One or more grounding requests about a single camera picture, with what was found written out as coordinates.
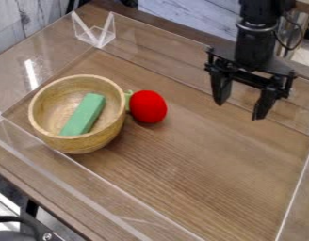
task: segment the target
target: wicker bowl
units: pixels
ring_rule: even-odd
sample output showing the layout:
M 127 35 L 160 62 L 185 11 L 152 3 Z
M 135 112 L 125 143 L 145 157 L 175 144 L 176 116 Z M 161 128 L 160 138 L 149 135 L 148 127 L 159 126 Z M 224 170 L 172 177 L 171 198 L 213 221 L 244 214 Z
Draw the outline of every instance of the wicker bowl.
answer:
M 105 108 L 89 133 L 60 136 L 60 130 L 87 93 L 105 97 Z M 125 98 L 119 85 L 96 75 L 73 75 L 53 81 L 35 95 L 29 120 L 41 140 L 63 153 L 89 153 L 104 147 L 117 136 L 124 123 Z

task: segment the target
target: red sphere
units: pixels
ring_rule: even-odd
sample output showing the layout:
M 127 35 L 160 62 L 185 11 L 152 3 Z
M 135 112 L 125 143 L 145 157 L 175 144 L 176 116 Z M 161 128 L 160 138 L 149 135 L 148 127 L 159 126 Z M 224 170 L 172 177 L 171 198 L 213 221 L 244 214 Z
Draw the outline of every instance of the red sphere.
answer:
M 131 97 L 129 109 L 137 121 L 157 123 L 167 114 L 165 100 L 155 91 L 141 90 Z

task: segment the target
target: green sponge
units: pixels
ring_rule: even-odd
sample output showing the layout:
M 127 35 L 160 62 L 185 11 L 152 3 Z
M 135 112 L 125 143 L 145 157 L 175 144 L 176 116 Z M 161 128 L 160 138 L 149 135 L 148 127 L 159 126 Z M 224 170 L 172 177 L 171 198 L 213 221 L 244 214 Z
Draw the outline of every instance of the green sponge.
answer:
M 92 126 L 100 116 L 100 112 L 105 106 L 105 98 L 103 95 L 88 93 L 80 105 L 60 131 L 61 136 L 77 136 L 91 131 Z

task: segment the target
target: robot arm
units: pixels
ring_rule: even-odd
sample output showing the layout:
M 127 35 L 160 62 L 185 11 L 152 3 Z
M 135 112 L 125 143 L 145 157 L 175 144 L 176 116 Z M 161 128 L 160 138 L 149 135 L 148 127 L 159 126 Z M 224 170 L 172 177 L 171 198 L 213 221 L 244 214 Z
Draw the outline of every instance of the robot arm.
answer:
M 241 10 L 236 45 L 231 49 L 208 49 L 207 71 L 213 100 L 221 105 L 232 94 L 232 81 L 261 90 L 253 120 L 264 119 L 275 102 L 289 97 L 295 71 L 275 56 L 280 17 L 296 6 L 296 0 L 240 0 Z M 265 72 L 271 78 L 255 72 Z

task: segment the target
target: white wall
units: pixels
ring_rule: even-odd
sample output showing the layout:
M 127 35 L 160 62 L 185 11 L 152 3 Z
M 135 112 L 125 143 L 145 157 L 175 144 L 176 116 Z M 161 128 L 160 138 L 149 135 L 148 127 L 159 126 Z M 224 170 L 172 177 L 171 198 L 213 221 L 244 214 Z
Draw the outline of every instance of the white wall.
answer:
M 236 39 L 239 0 L 140 0 L 140 10 L 224 39 Z
M 64 14 L 69 0 L 0 0 L 0 53 Z

